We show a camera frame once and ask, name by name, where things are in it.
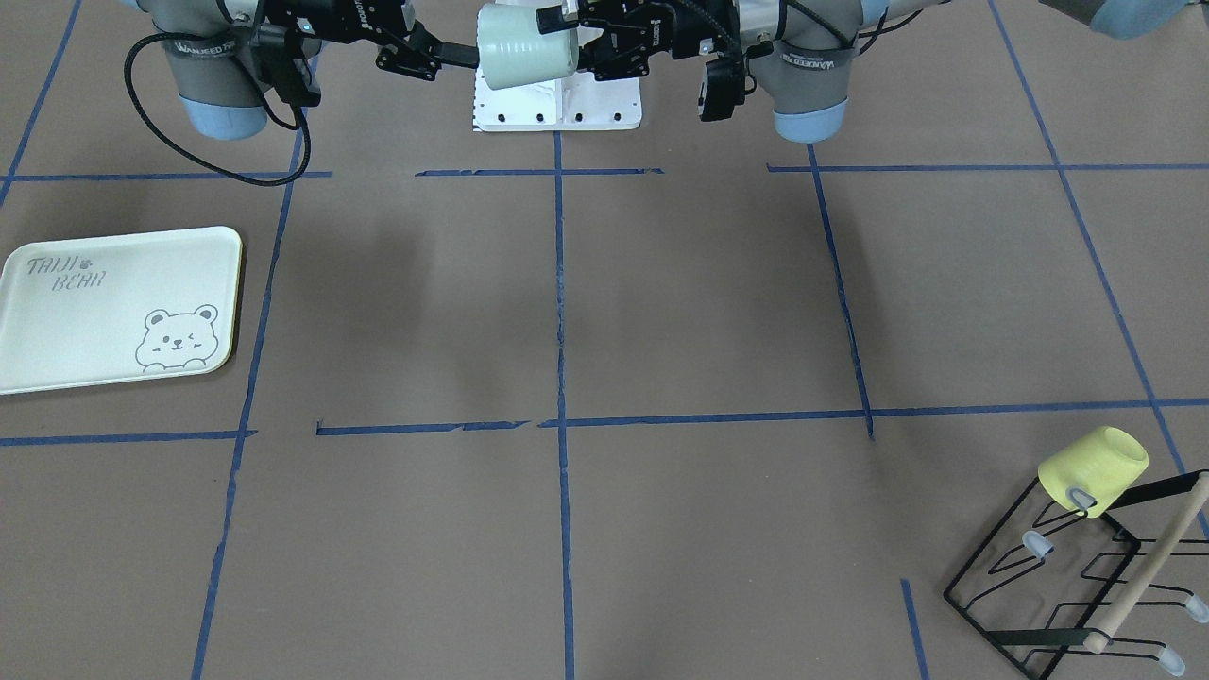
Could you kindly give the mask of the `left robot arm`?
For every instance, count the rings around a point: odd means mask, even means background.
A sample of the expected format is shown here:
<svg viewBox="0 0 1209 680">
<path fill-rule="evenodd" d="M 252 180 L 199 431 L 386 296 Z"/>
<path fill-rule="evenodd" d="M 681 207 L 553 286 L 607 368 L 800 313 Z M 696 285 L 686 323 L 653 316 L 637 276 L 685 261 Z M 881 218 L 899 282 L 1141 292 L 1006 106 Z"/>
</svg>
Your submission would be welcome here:
<svg viewBox="0 0 1209 680">
<path fill-rule="evenodd" d="M 773 98 L 777 133 L 815 144 L 841 129 L 852 65 L 877 38 L 907 25 L 925 1 L 580 1 L 536 10 L 543 36 L 591 27 L 579 73 L 644 77 L 652 54 L 708 56 L 698 94 L 704 122 L 731 117 L 756 90 Z"/>
</svg>

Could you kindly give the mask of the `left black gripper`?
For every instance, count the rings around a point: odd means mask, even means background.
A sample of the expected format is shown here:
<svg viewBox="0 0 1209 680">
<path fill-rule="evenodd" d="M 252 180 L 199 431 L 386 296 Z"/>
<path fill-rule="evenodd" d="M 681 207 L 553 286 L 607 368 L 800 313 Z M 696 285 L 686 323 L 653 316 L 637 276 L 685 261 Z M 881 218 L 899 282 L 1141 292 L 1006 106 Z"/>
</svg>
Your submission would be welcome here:
<svg viewBox="0 0 1209 680">
<path fill-rule="evenodd" d="M 597 81 L 646 77 L 649 53 L 700 54 L 700 44 L 725 50 L 737 42 L 729 1 L 588 1 L 574 11 L 536 10 L 540 35 L 591 27 L 602 34 L 579 47 L 578 73 Z"/>
</svg>

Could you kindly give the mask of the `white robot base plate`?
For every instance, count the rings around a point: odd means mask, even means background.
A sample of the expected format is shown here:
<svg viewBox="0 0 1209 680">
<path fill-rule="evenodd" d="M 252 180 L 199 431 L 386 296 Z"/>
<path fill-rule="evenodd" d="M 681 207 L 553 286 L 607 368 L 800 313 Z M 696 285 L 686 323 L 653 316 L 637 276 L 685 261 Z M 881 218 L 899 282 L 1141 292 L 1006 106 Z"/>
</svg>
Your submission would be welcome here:
<svg viewBox="0 0 1209 680">
<path fill-rule="evenodd" d="M 577 73 L 513 90 L 491 90 L 479 70 L 472 128 L 487 133 L 635 129 L 643 113 L 638 80 L 598 82 L 592 74 Z"/>
</svg>

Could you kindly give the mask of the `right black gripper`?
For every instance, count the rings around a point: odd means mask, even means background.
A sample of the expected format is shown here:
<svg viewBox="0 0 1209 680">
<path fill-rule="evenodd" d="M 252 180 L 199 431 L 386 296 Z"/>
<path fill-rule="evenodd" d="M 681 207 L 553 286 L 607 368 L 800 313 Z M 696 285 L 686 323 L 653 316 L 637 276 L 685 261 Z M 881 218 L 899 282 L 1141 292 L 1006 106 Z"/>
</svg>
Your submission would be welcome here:
<svg viewBox="0 0 1209 680">
<path fill-rule="evenodd" d="M 384 73 L 435 80 L 444 67 L 472 73 L 480 67 L 472 44 L 441 42 L 424 25 L 415 27 L 407 1 L 266 1 L 264 18 L 272 25 L 299 27 L 324 42 L 378 44 L 376 67 Z"/>
</svg>

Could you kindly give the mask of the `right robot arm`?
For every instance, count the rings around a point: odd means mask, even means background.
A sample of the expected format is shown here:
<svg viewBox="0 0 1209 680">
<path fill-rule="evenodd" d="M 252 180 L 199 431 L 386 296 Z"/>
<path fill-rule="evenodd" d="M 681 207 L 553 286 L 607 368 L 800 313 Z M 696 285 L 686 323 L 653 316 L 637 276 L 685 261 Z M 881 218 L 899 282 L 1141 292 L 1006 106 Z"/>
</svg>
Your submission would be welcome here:
<svg viewBox="0 0 1209 680">
<path fill-rule="evenodd" d="M 445 67 L 475 69 L 472 44 L 441 42 L 407 1 L 129 1 L 151 18 L 199 134 L 242 142 L 268 122 L 266 96 L 313 108 L 322 91 L 310 60 L 326 44 L 377 44 L 377 65 L 418 80 Z"/>
</svg>

